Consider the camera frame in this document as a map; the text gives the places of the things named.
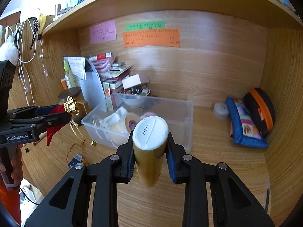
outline upper shelf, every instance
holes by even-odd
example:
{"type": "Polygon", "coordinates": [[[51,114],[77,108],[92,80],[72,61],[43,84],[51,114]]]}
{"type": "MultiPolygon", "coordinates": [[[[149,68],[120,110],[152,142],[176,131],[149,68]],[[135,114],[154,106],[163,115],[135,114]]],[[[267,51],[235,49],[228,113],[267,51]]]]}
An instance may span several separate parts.
{"type": "Polygon", "coordinates": [[[223,13],[269,28],[303,28],[299,17],[277,0],[85,0],[48,26],[43,35],[128,14],[170,9],[223,13]]]}

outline white card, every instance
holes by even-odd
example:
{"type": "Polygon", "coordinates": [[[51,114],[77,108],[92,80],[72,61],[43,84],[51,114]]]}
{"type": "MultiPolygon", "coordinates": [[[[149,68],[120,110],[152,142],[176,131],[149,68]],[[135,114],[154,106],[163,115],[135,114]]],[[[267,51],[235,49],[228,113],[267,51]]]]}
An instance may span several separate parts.
{"type": "Polygon", "coordinates": [[[85,58],[84,57],[68,57],[69,66],[72,73],[82,80],[86,80],[85,58]]]}

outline small box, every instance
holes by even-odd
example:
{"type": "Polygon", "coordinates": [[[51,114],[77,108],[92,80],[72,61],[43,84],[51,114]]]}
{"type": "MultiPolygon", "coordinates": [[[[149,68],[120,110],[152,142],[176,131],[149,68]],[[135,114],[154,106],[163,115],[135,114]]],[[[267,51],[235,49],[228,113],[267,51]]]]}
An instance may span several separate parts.
{"type": "Polygon", "coordinates": [[[80,154],[76,154],[75,157],[68,164],[69,168],[73,168],[77,163],[82,161],[82,156],[80,154]]]}
{"type": "Polygon", "coordinates": [[[146,73],[138,73],[122,80],[124,89],[129,89],[145,83],[149,83],[148,75],[146,73]]]}

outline pink sticky note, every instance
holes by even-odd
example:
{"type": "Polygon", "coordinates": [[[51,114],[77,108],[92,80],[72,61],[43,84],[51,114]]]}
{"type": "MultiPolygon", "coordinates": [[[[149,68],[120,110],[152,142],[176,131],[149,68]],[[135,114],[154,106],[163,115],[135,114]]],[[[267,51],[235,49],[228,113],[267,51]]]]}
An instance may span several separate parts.
{"type": "Polygon", "coordinates": [[[91,34],[91,44],[98,44],[116,40],[116,22],[107,21],[89,28],[91,34]]]}

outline black and orange pouch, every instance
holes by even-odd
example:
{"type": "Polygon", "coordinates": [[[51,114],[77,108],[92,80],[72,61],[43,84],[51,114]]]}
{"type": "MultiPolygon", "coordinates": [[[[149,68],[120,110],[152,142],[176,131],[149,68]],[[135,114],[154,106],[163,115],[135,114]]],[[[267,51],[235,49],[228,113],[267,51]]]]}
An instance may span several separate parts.
{"type": "Polygon", "coordinates": [[[255,126],[265,138],[276,121],[275,109],[269,96],[260,88],[251,89],[243,98],[255,126]]]}

